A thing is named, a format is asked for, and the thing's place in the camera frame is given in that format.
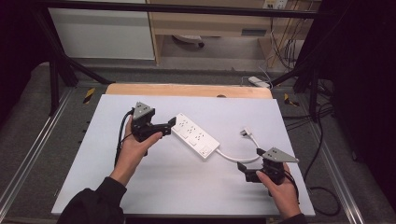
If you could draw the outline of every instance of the cabinet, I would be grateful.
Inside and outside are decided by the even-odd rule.
[[[154,60],[147,12],[51,8],[50,14],[70,57]]]

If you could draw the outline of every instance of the power strip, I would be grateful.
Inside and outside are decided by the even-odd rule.
[[[220,146],[216,139],[181,113],[176,115],[172,131],[204,159]]]
[[[263,88],[268,88],[270,85],[266,83],[265,81],[257,78],[257,77],[250,77],[247,79],[251,84],[258,86],[258,87],[263,87]]]

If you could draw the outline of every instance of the white tabletop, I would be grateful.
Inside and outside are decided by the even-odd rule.
[[[125,113],[142,102],[154,107],[153,124],[166,123],[183,113],[220,142],[220,150],[235,158],[256,156],[256,147],[239,133],[253,132],[260,147],[277,147],[294,155],[276,100],[102,95],[90,127],[53,206],[61,214],[68,202],[85,188],[96,189],[113,169]],[[261,168],[261,160],[247,168]],[[300,207],[315,214],[301,171],[289,163],[300,191]],[[214,152],[203,161],[177,136],[165,136],[149,151],[127,186],[121,207],[134,216],[264,217],[278,215],[262,184],[247,183],[235,162]]]

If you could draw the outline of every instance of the black sleeve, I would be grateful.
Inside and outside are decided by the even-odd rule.
[[[307,222],[304,214],[299,214],[294,217],[289,217],[288,219],[279,222],[279,224],[306,224],[306,223]]]
[[[58,224],[115,224],[123,223],[120,201],[126,188],[116,180],[106,177],[96,191],[84,189],[66,206]]]

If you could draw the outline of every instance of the power outlet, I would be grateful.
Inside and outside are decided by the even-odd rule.
[[[176,116],[176,121],[176,125],[172,127],[174,134],[189,145],[189,147],[191,147],[202,158],[206,159],[220,146],[220,143],[216,141],[216,139],[210,136],[184,114],[178,114]]]
[[[262,8],[275,8],[276,5],[276,0],[265,0],[264,5],[262,5]]]
[[[276,0],[274,9],[285,9],[288,0]]]

